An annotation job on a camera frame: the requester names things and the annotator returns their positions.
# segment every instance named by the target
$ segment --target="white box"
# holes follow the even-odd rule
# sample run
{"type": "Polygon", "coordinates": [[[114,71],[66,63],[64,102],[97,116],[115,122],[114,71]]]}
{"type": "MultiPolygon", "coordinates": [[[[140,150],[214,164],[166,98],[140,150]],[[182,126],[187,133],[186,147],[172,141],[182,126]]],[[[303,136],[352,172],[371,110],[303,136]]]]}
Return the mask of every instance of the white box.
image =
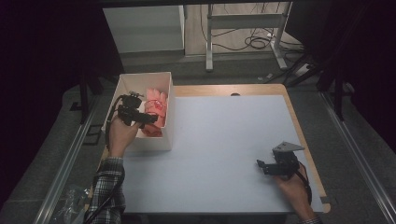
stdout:
{"type": "MultiPolygon", "coordinates": [[[[175,95],[173,90],[172,75],[169,72],[163,73],[144,73],[144,74],[122,74],[114,93],[111,105],[108,109],[106,118],[110,113],[111,106],[116,99],[123,94],[129,94],[130,91],[135,91],[144,94],[143,101],[139,107],[139,112],[144,113],[144,104],[147,101],[147,89],[156,89],[160,92],[165,92],[168,95],[168,105],[165,118],[165,125],[161,128],[162,137],[148,137],[139,129],[136,139],[126,150],[146,151],[146,150],[170,150],[172,149],[174,136],[174,120],[175,120],[175,95]]],[[[106,131],[106,122],[102,127],[102,131],[106,131]]]]}

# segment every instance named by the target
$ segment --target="pink object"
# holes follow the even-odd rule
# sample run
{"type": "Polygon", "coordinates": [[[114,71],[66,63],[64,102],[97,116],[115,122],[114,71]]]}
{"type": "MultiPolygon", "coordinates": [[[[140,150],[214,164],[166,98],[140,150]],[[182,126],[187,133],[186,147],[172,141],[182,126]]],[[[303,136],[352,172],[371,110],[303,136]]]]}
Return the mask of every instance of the pink object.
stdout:
{"type": "Polygon", "coordinates": [[[156,89],[147,89],[147,101],[145,103],[145,113],[158,115],[157,121],[153,124],[146,124],[142,132],[149,137],[162,137],[161,127],[165,125],[167,110],[167,95],[156,89]]]}

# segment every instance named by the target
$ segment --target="plaid shirt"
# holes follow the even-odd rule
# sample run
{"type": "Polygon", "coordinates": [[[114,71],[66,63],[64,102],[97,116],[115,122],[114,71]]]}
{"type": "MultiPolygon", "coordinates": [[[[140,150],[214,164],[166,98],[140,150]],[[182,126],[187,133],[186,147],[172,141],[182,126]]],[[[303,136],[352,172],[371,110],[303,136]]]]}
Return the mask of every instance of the plaid shirt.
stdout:
{"type": "MultiPolygon", "coordinates": [[[[107,158],[102,161],[99,170],[93,178],[93,195],[90,208],[87,211],[86,218],[89,217],[103,201],[106,200],[114,186],[119,182],[122,176],[122,158],[107,158]]],[[[92,221],[95,223],[121,223],[120,214],[125,209],[125,199],[122,188],[119,188],[114,194],[107,206],[92,221]]]]}

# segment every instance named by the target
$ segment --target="hand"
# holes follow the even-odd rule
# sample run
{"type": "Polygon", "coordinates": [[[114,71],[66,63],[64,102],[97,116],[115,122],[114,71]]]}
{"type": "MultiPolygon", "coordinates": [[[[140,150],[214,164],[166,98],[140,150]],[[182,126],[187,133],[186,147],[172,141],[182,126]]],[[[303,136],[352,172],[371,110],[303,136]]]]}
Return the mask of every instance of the hand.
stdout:
{"type": "Polygon", "coordinates": [[[140,125],[141,123],[135,122],[133,126],[127,126],[118,116],[114,117],[110,127],[108,156],[122,158],[125,148],[136,138],[140,125]]]}
{"type": "MultiPolygon", "coordinates": [[[[299,172],[306,179],[306,171],[301,164],[299,172]]],[[[280,176],[274,176],[274,180],[289,200],[300,220],[304,221],[316,217],[311,205],[309,205],[308,194],[303,180],[301,180],[299,176],[293,175],[289,180],[284,180],[280,176]]]]}

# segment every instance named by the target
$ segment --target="white tabletop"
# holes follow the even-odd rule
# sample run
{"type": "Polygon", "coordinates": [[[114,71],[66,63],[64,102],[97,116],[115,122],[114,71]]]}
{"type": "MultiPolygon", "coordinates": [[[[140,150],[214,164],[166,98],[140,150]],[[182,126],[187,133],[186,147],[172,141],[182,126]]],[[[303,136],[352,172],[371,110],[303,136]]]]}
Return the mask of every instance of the white tabletop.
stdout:
{"type": "MultiPolygon", "coordinates": [[[[125,213],[291,212],[256,164],[275,162],[272,148],[282,141],[300,145],[281,95],[177,97],[173,149],[125,154],[125,213]]],[[[315,181],[311,188],[312,207],[323,212],[315,181]]]]}

